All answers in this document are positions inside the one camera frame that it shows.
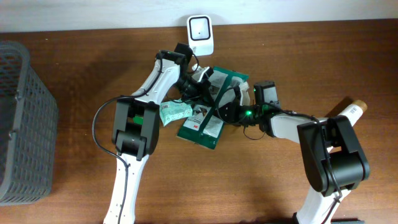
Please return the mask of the light green tissue pack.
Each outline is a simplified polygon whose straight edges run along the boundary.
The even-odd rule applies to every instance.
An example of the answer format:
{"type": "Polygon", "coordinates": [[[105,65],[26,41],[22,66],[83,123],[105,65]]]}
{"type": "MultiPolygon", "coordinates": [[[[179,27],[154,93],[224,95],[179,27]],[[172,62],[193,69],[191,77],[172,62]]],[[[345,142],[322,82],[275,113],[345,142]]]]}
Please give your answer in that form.
{"type": "Polygon", "coordinates": [[[192,116],[192,106],[181,101],[166,101],[160,104],[160,118],[164,126],[172,121],[192,116]]]}

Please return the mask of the green 3M package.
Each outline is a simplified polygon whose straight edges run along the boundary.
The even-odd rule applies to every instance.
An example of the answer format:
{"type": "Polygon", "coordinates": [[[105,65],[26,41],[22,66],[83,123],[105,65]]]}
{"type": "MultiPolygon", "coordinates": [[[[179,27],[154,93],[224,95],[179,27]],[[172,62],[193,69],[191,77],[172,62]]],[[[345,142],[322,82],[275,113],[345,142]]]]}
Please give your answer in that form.
{"type": "Polygon", "coordinates": [[[233,88],[246,82],[248,76],[220,67],[212,68],[214,73],[207,79],[211,83],[212,106],[195,105],[193,115],[185,120],[177,136],[208,149],[214,149],[221,136],[225,123],[219,118],[217,109],[236,98],[233,88]]]}

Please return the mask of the white bamboo print tube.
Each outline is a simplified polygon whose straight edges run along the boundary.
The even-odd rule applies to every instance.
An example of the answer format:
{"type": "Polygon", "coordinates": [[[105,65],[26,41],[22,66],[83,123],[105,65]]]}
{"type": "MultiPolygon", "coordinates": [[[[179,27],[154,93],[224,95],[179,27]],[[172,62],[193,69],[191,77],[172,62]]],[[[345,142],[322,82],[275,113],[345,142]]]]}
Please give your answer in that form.
{"type": "Polygon", "coordinates": [[[347,117],[351,125],[354,126],[367,109],[368,106],[364,101],[355,100],[340,112],[339,115],[347,117]]]}

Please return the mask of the green lid jar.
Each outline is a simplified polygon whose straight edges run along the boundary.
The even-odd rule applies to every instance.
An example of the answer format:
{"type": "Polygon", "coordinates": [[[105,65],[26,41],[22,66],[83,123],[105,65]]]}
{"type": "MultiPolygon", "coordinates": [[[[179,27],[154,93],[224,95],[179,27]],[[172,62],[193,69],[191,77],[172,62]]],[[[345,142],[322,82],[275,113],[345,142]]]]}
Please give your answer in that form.
{"type": "Polygon", "coordinates": [[[132,120],[133,120],[133,122],[134,122],[135,124],[143,125],[144,117],[141,116],[141,115],[136,114],[136,115],[133,117],[132,120]]]}

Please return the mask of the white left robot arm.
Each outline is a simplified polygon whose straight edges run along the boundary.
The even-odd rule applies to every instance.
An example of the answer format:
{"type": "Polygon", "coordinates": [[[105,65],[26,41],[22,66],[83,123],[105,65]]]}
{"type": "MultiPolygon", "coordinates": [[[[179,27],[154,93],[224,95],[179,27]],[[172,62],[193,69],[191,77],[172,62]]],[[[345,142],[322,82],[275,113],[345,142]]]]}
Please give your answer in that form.
{"type": "Polygon", "coordinates": [[[194,57],[187,44],[175,50],[161,50],[155,56],[154,68],[144,84],[131,95],[121,95],[103,103],[116,104],[111,136],[116,158],[116,178],[104,223],[134,223],[135,206],[142,173],[159,140],[160,105],[175,87],[187,104],[213,106],[210,81],[200,76],[195,80],[188,64],[194,57]]]}

